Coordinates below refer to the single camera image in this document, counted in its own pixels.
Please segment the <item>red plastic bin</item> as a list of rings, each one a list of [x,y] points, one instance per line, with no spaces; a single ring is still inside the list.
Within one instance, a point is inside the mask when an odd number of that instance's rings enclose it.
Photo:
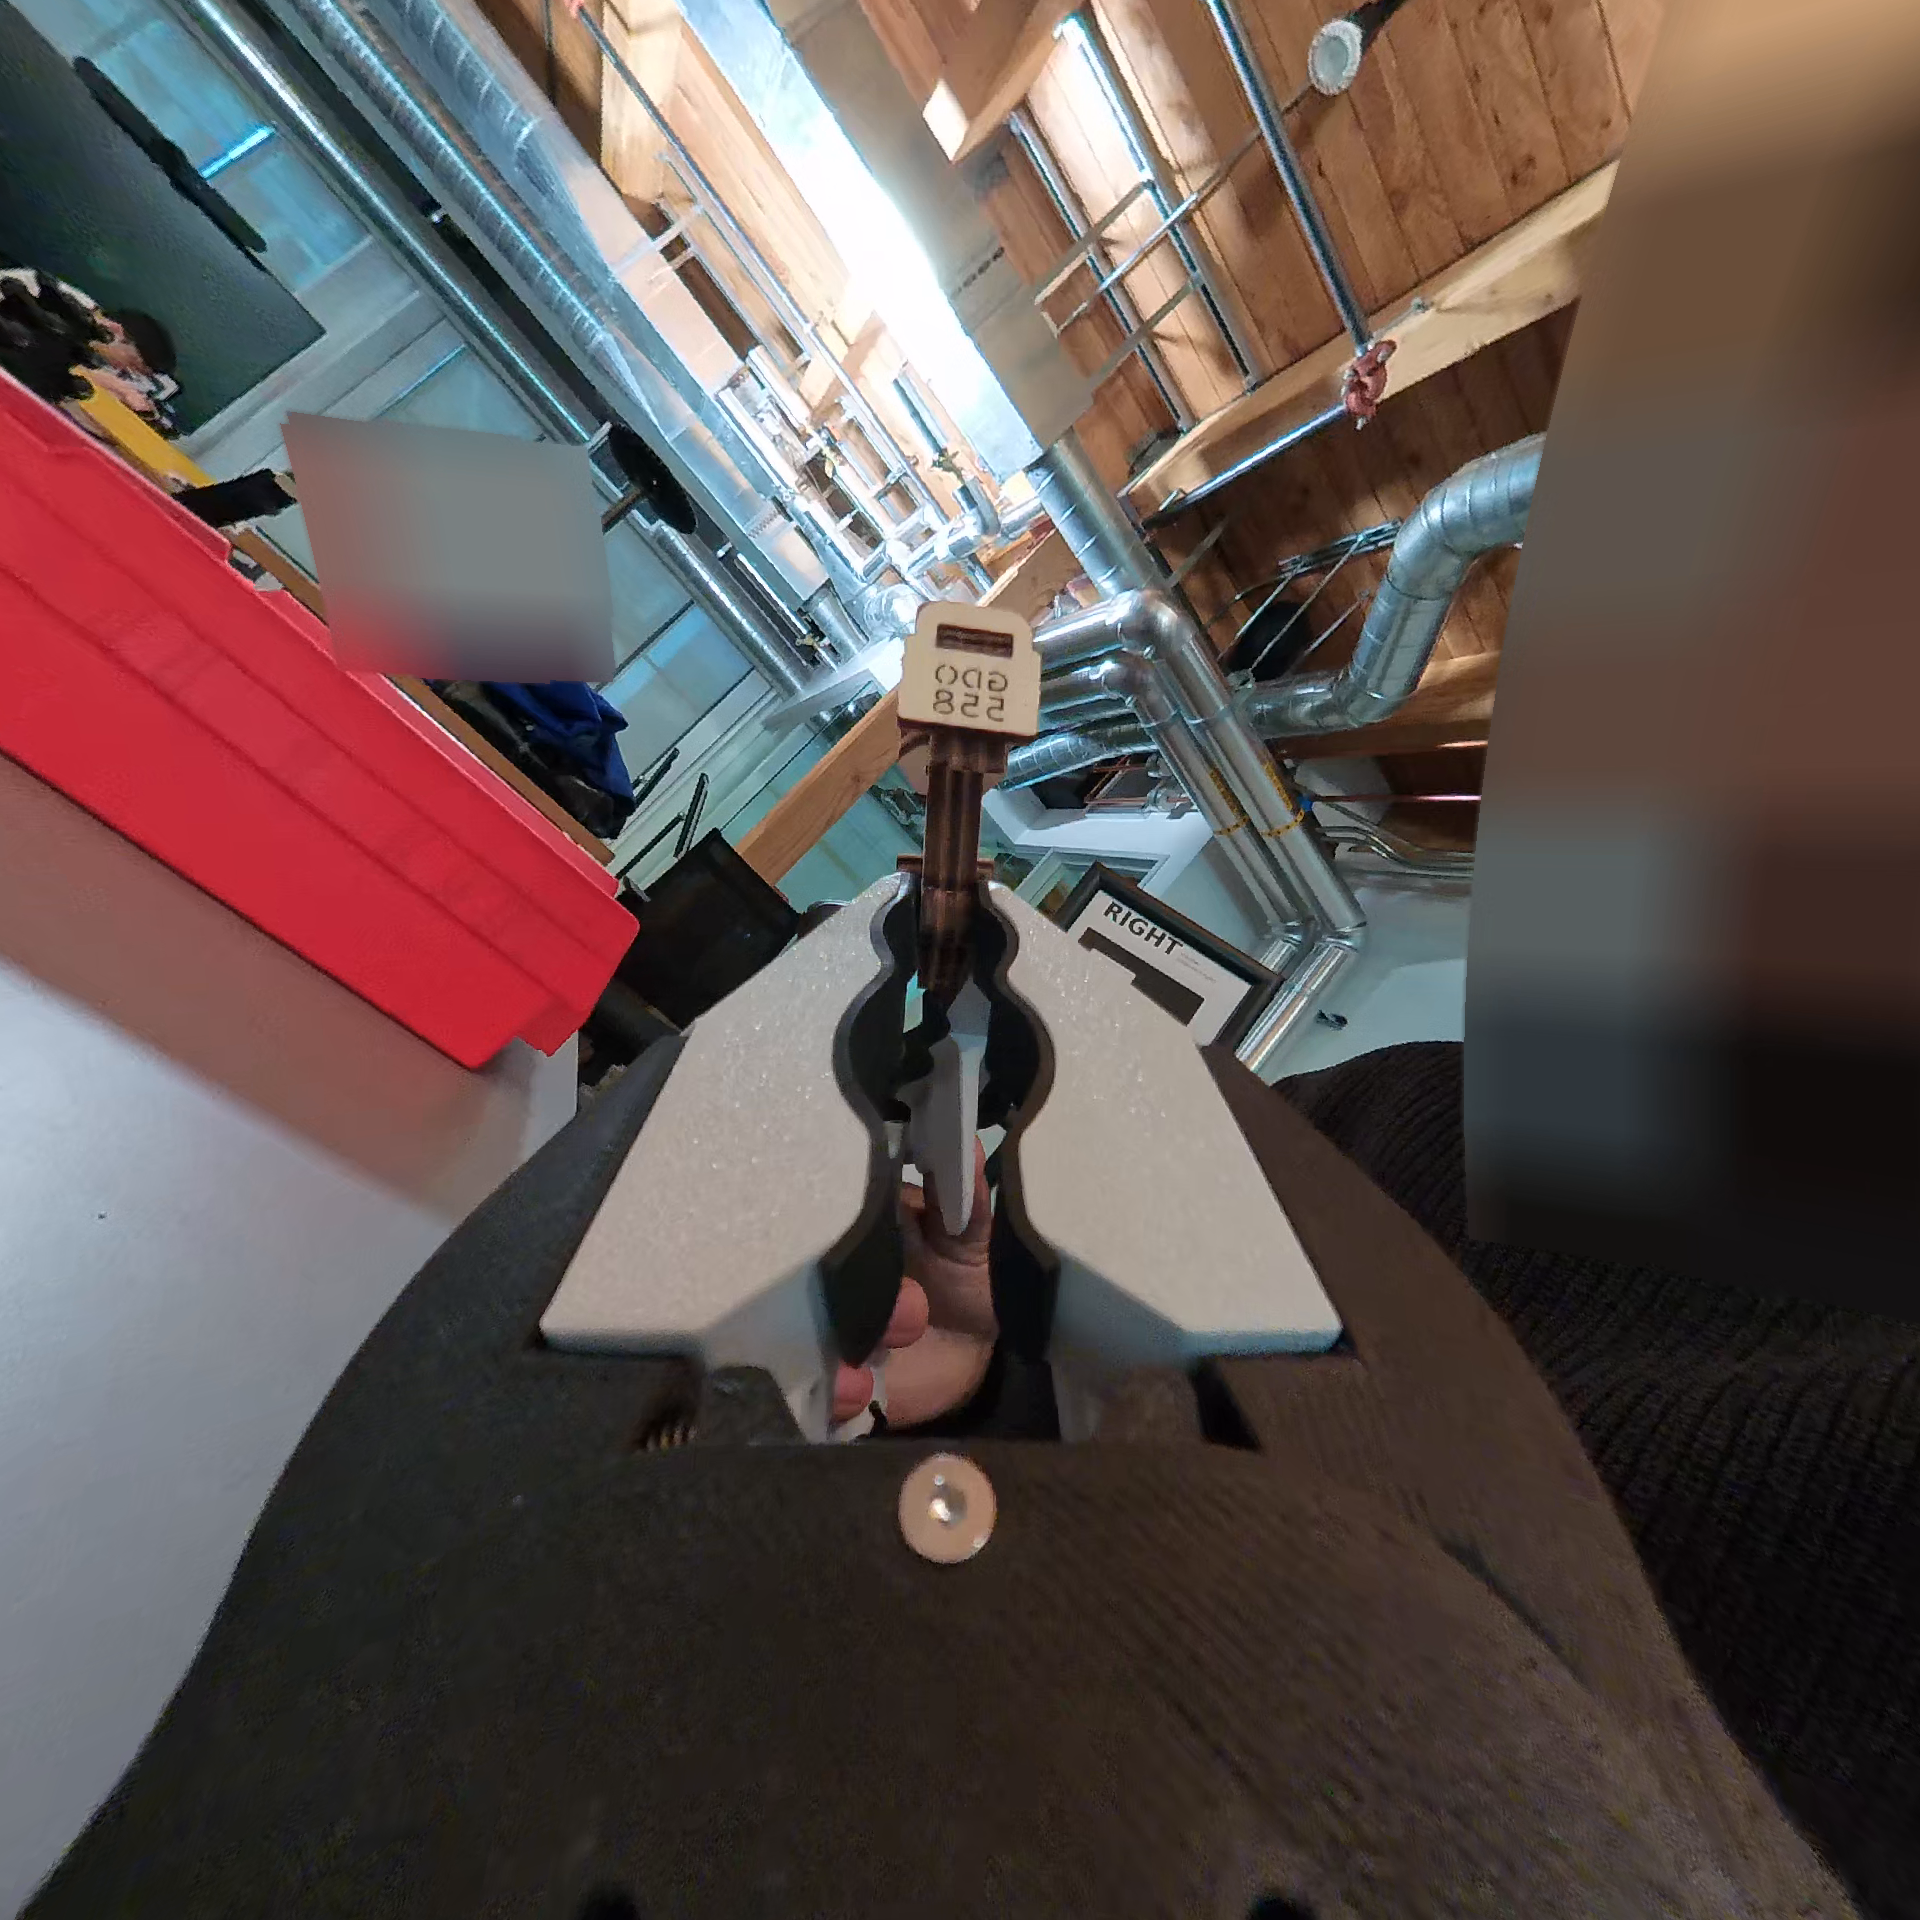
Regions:
[[[454,1062],[557,1052],[617,880],[229,554],[6,376],[6,755]]]

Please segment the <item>person's right hand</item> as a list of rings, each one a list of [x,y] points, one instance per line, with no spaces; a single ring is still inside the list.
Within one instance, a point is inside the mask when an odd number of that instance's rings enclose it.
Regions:
[[[987,1149],[974,1143],[966,1230],[949,1231],[943,1212],[915,1184],[902,1186],[897,1216],[903,1275],[883,1338],[883,1380],[871,1362],[841,1362],[833,1386],[834,1429],[865,1415],[879,1387],[889,1426],[930,1429],[974,1398],[992,1365],[997,1315]]]

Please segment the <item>grey desk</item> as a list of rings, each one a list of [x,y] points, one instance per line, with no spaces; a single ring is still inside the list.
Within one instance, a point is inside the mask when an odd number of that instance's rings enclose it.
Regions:
[[[579,1108],[2,767],[2,1906],[185,1677],[347,1357]]]

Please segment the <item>black panel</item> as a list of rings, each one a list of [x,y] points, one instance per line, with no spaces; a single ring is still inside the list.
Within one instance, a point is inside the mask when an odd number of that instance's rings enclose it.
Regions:
[[[635,934],[614,980],[687,1027],[767,970],[801,933],[801,912],[720,829],[707,832],[622,902]]]

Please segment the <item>blue cloth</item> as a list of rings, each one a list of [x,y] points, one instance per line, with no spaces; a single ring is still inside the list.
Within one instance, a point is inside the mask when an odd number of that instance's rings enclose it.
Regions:
[[[481,680],[475,691],[515,733],[544,788],[597,836],[617,836],[639,805],[621,750],[627,716],[581,680]]]

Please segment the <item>black floor lamp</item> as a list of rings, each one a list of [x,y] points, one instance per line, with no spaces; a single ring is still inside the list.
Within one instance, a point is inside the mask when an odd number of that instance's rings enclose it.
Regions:
[[[606,448],[627,484],[617,493],[616,502],[603,509],[603,533],[614,531],[635,511],[651,514],[655,520],[683,538],[699,533],[698,502],[647,439],[632,431],[621,421],[609,421],[599,443]]]

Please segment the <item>black wall screen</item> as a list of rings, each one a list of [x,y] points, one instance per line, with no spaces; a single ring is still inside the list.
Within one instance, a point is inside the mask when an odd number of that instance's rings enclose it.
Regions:
[[[14,4],[2,4],[6,263],[151,316],[177,347],[185,435],[323,339],[326,327],[104,108]]]

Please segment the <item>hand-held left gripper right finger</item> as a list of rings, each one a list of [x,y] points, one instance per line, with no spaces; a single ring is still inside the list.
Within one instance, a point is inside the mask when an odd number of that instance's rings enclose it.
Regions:
[[[999,1332],[1047,1365],[1062,1438],[1139,1373],[1329,1352],[1337,1309],[1191,1032],[1009,890],[991,902],[992,986],[1035,1042],[1003,1122]]]

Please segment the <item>person's right forearm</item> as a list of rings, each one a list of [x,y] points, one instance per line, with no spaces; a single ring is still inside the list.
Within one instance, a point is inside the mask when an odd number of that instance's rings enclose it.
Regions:
[[[1473,1236],[1462,1052],[1277,1090],[1506,1320],[1731,1732],[1858,1911],[1917,1918],[1917,1320]]]

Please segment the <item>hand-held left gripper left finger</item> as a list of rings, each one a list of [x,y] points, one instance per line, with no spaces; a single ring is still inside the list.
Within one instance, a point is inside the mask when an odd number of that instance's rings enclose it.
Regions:
[[[888,1419],[911,880],[881,880],[687,1032],[541,1332],[759,1368],[805,1438]]]

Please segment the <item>framed marker sign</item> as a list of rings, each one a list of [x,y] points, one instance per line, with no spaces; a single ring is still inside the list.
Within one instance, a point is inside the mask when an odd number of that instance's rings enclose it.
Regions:
[[[1238,1047],[1281,995],[1281,974],[1102,862],[1053,912],[1064,934],[1114,962],[1195,1045]]]

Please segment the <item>silver spiral duct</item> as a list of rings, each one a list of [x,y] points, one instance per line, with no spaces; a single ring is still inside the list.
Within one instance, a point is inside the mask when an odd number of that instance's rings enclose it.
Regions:
[[[181,4],[331,184],[454,307],[542,421],[646,442],[687,490],[646,541],[786,709],[881,683],[897,648],[858,618],[863,580],[778,439],[784,376],[731,349],[670,258],[475,4]]]

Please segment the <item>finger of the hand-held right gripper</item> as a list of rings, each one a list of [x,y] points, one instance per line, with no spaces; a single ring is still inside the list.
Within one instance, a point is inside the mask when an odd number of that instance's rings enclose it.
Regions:
[[[921,1021],[906,1038],[906,1151],[952,1236],[969,1228],[976,1188],[979,1095],[992,1007],[969,980],[949,1005],[921,1000]]]

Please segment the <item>small wooden model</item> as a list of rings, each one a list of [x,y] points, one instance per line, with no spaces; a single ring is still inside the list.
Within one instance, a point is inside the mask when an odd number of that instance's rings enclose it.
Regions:
[[[982,805],[1040,732],[1040,652],[1023,614],[927,603],[897,691],[903,756],[923,756],[920,983],[952,1005],[974,970]]]

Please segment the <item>cluster of silver pipes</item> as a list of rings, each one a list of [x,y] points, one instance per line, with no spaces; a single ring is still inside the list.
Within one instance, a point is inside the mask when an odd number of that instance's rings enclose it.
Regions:
[[[1398,533],[1353,658],[1334,674],[1232,687],[1209,639],[1163,590],[1134,587],[1049,621],[1043,710],[1126,703],[1189,787],[1255,892],[1301,936],[1277,997],[1238,1042],[1254,1069],[1281,1064],[1323,997],[1353,970],[1368,920],[1329,845],[1267,747],[1385,722],[1421,685],[1458,587],[1489,554],[1522,541],[1545,435],[1513,442],[1433,486]]]

